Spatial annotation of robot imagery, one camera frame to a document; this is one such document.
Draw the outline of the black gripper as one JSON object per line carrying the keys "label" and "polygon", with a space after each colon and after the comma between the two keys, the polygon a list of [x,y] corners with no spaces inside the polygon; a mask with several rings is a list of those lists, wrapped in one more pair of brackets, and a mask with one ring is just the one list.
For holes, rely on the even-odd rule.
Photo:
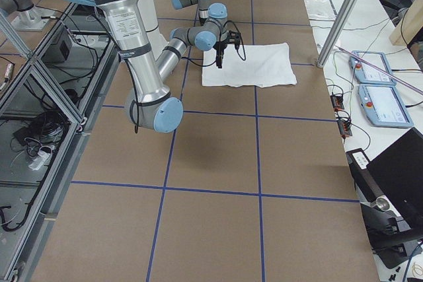
{"label": "black gripper", "polygon": [[224,51],[227,48],[227,40],[216,42],[213,48],[216,51],[216,58],[215,58],[216,66],[217,68],[222,69]]}

